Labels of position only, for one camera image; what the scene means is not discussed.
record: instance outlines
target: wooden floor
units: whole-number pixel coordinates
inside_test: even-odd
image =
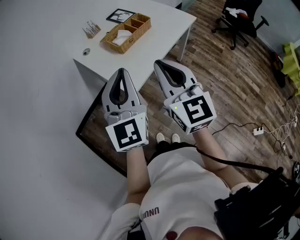
[[[274,130],[289,122],[288,111],[283,107],[286,99],[293,93],[293,87],[288,82],[286,87],[279,88],[271,70],[270,55],[263,44],[256,39],[246,37],[250,42],[247,48],[240,39],[237,47],[230,50],[232,38],[225,32],[211,33],[217,24],[224,5],[223,0],[197,0],[187,12],[196,16],[187,43],[182,64],[188,66],[195,74],[198,82],[204,86],[213,100],[217,112],[217,119],[212,123],[210,131],[213,133],[222,129],[230,122],[242,125],[254,122],[259,126],[264,123]],[[176,59],[178,46],[176,45],[167,55],[167,59]],[[140,90],[141,95],[148,102],[150,143],[144,147],[145,156],[149,159],[155,149],[155,135],[163,132],[168,138],[172,133],[181,135],[182,141],[195,143],[191,135],[185,136],[181,129],[164,114],[164,96],[154,74]],[[287,103],[287,109],[295,109],[299,104],[299,97],[294,97]],[[106,123],[103,112],[98,105],[81,136],[89,142],[94,150],[105,156],[113,165],[126,170],[125,154],[116,153],[105,131]],[[252,163],[277,168],[282,166],[285,175],[290,177],[295,160],[300,159],[300,124],[293,128],[291,136],[287,138],[286,152],[281,153],[280,144],[273,146],[275,139],[270,134],[254,137],[254,125],[245,127],[227,127],[224,131],[214,135],[226,152],[229,160]],[[282,131],[281,140],[285,138]],[[261,171],[241,169],[250,179],[259,181],[266,177]]]

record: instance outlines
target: table leg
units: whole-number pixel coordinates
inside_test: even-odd
[[[178,56],[177,56],[177,61],[178,62],[181,62],[181,60],[182,60],[184,49],[186,48],[186,45],[187,45],[187,41],[188,41],[188,36],[189,36],[190,29],[191,29],[191,27],[189,27],[185,31],[185,33],[182,35],[182,37],[180,39],[179,52],[178,52]]]

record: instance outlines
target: office chair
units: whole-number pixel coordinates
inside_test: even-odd
[[[269,26],[269,23],[263,16],[261,16],[262,21],[257,25],[257,27],[253,24],[255,12],[261,3],[262,0],[227,0],[222,11],[224,15],[218,18],[216,23],[220,23],[222,21],[228,26],[228,28],[215,28],[211,30],[211,32],[228,31],[232,33],[233,46],[230,47],[231,50],[234,50],[236,47],[236,36],[239,36],[242,40],[244,40],[244,46],[247,47],[249,42],[243,37],[243,35],[241,35],[240,31],[255,38],[257,36],[256,31],[261,26],[264,24]],[[247,16],[244,14],[238,14],[238,17],[236,18],[235,16],[232,16],[226,8],[242,9],[247,12]]]

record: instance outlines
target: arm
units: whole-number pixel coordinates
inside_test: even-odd
[[[127,203],[141,205],[150,188],[150,179],[142,147],[127,152]]]
[[[207,128],[194,132],[193,137],[198,149],[213,157],[227,160],[225,153]],[[202,159],[205,168],[223,179],[230,188],[233,188],[239,183],[248,182],[248,180],[232,166],[218,163],[206,156],[202,156]]]

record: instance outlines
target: picture frame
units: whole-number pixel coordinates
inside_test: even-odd
[[[112,14],[110,14],[106,18],[106,20],[111,21],[111,22],[115,22],[115,23],[123,23],[128,18],[130,18],[133,14],[135,14],[135,13],[131,12],[131,11],[127,11],[127,10],[118,8]]]

